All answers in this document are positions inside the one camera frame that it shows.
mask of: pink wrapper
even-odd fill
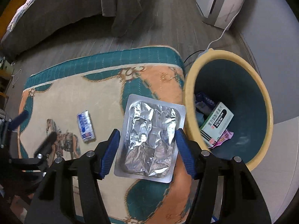
[[[226,140],[229,140],[233,137],[234,133],[231,131],[228,131],[227,129],[225,129],[225,131],[222,133],[221,137],[219,138],[219,140],[215,143],[215,145],[213,147],[211,147],[211,149],[220,146],[223,142],[225,142]]]

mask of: gray floor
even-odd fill
[[[16,60],[15,73],[22,69],[14,88],[9,87],[5,111],[17,116],[23,86],[30,75],[69,59],[108,51],[147,45],[169,45],[178,50],[183,60],[196,50],[206,49],[223,30],[204,24],[194,0],[141,0],[143,12],[121,38],[114,38],[110,28],[113,18],[100,15],[82,19],[56,31],[52,36],[22,53]],[[236,53],[245,60],[242,44],[226,32],[215,42],[214,49]],[[196,54],[186,62],[188,70]]]

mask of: teal rug border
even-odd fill
[[[185,75],[184,63],[174,49],[163,46],[151,46],[90,55],[65,61],[32,75],[27,80],[24,90],[41,83],[83,72],[136,63],[172,64],[181,67]]]

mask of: trash can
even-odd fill
[[[209,150],[195,116],[194,93],[204,92],[223,102],[234,114],[228,130],[232,139],[210,150],[215,156],[239,156],[253,170],[264,158],[273,132],[273,111],[268,91],[257,72],[234,53],[209,49],[196,59],[185,80],[185,131],[201,149]]]

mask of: trash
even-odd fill
[[[92,129],[92,122],[88,111],[84,111],[82,114],[77,114],[77,120],[83,141],[86,142],[93,140],[95,138],[95,134]]]
[[[171,182],[185,106],[131,94],[128,98],[114,174]]]
[[[228,129],[225,129],[225,131],[223,132],[222,136],[219,138],[219,140],[215,143],[215,145],[213,147],[211,147],[211,149],[220,146],[223,142],[225,142],[226,140],[229,140],[233,137],[234,133],[229,131]]]
[[[197,111],[195,111],[195,114],[198,126],[201,127],[201,125],[204,123],[204,114]]]
[[[209,148],[219,140],[233,116],[234,114],[222,102],[216,105],[200,127],[200,134]]]
[[[200,92],[195,95],[195,106],[205,116],[209,116],[213,109],[216,107],[216,103],[211,100],[206,94]]]

